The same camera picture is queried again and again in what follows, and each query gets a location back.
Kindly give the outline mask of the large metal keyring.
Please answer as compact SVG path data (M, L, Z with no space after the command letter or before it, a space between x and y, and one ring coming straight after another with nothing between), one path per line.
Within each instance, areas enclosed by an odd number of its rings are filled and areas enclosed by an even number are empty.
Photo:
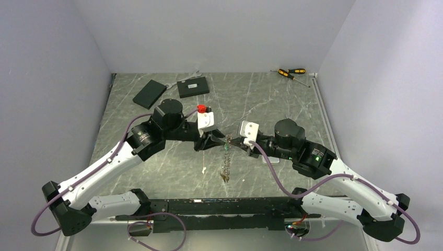
M229 146L229 150L224 150L224 160L223 165L220 169L220 176L223 180L223 182L228 183L230 179L230 165L231 165L231 144L229 144L230 140L232 139L232 134L227 134L225 137L225 145Z

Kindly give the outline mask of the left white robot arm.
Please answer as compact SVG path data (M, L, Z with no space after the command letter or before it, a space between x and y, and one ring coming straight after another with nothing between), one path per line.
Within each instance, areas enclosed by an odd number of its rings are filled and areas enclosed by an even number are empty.
M197 106L197 119L193 122L182 110L178 100L162 101L146 115L146 121L130 122L121 140L98 161L66 181L46 183L42 192L58 230L72 236L91 222L112 216L146 218L151 202L141 189L113 196L99 196L98 192L114 178L162 151L167 141L192 142L195 151L224 145L225 136L218 130L210 107Z

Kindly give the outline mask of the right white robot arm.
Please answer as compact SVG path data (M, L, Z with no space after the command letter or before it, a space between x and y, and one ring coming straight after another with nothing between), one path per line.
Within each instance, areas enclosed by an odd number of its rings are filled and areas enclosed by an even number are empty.
M288 202L292 216L327 215L357 225L379 241L399 240L409 197L374 186L327 147L307 140L304 128L292 119L278 121L274 135L264 135L257 123L243 121L239 135L230 144L249 156L264 157L281 191L292 198ZM289 192L279 180L270 157L292 161L294 170L318 183L310 189Z

